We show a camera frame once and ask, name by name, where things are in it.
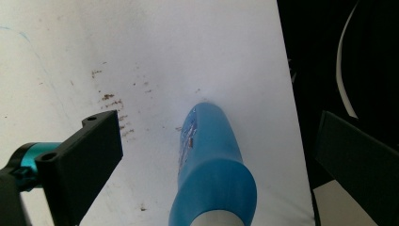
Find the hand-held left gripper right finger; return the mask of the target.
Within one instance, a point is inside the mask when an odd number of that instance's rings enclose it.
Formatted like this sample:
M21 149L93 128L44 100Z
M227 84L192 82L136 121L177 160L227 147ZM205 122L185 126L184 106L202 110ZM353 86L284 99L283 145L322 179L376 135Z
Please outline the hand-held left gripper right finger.
M398 151L325 111L314 157L378 226L399 226Z

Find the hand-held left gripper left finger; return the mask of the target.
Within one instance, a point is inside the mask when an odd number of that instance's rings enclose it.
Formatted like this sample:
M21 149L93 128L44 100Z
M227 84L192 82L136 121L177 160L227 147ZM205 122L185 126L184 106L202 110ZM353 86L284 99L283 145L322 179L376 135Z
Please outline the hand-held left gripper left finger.
M78 226L123 157L116 110L82 120L82 128L35 158L55 226Z

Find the blue plastic bottle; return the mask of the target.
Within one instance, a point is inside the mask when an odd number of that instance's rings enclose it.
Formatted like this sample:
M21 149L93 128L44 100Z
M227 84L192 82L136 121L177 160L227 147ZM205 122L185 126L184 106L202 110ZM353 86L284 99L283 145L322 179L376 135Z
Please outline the blue plastic bottle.
M181 131L168 226L250 226L256 206L256 183L226 115L213 104L195 105Z

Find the white curved strip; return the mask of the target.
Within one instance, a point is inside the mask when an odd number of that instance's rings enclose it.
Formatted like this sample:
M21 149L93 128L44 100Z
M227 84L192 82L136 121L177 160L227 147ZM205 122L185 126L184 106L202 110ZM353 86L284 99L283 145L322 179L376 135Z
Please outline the white curved strip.
M340 39L339 39L339 44L337 48L337 54L336 54L336 64L335 64L335 79L336 79L336 84L337 88L341 97L341 100L343 102L343 106L346 110L346 113L348 114L349 117L357 119L358 115L352 106L350 99L348 97L348 94L346 92L344 82L343 82L343 40L345 36L346 29L353 17L353 14L358 6L359 2L356 2L355 6L352 8L341 33Z

